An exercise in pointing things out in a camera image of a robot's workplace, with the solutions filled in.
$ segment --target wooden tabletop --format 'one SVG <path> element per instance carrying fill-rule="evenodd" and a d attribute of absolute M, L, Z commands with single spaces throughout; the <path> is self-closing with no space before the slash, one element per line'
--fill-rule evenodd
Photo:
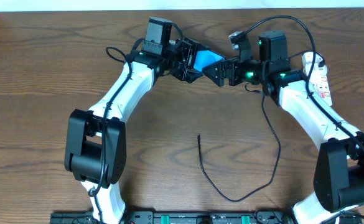
<path fill-rule="evenodd" d="M 52 212 L 91 208 L 63 160 L 71 112 L 94 105 L 121 73 L 106 46 L 129 52 L 145 36 L 149 16 L 159 16 L 232 57 L 228 35 L 278 14 L 308 26 L 327 61 L 334 110 L 364 132 L 364 9 L 0 13 L 0 223 L 48 223 Z M 258 34 L 271 29 L 286 31 L 290 55 L 310 49 L 298 24 L 269 21 L 250 34 L 255 57 Z M 299 58 L 292 67 L 302 68 Z M 159 78 L 128 121 L 128 160 L 119 182 L 125 202 L 157 211 L 247 211 L 287 208 L 307 197 L 317 149 L 270 99 L 265 108 L 282 144 L 274 182 L 230 203 L 203 176 L 198 133 L 204 166 L 224 194 L 239 198 L 269 181 L 277 142 L 260 103 L 243 85 Z"/>

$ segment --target blue object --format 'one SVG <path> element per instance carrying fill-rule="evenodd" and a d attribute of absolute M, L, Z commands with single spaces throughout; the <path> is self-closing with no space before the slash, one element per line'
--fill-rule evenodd
<path fill-rule="evenodd" d="M 221 55 L 216 54 L 211 50 L 202 50 L 197 52 L 195 56 L 194 69 L 202 72 L 202 68 L 211 65 L 217 61 L 224 60 L 225 58 Z"/>

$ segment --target white power strip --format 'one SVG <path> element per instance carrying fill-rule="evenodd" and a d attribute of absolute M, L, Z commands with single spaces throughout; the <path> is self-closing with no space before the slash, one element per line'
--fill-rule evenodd
<path fill-rule="evenodd" d="M 312 66 L 313 52 L 306 52 L 302 56 L 302 64 L 304 66 L 303 71 L 307 75 Z M 329 105 L 332 106 L 331 91 L 327 79 L 327 66 L 319 68 L 319 63 L 323 61 L 319 54 L 316 54 L 315 64 L 313 67 L 312 75 L 310 76 L 310 82 L 313 84 L 314 89 L 320 95 L 320 97 Z"/>

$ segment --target green light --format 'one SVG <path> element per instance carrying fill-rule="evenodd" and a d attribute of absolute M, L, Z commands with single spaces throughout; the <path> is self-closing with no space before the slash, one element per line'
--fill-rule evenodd
<path fill-rule="evenodd" d="M 253 73 L 253 72 L 247 72 L 247 73 L 246 73 L 246 76 L 247 76 L 248 78 L 252 78 L 252 77 L 254 76 L 254 73 Z"/>

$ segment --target white backdrop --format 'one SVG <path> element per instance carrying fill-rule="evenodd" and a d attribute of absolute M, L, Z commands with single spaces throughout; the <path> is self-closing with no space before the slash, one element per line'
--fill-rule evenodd
<path fill-rule="evenodd" d="M 364 7 L 364 0 L 0 0 L 0 12 Z"/>

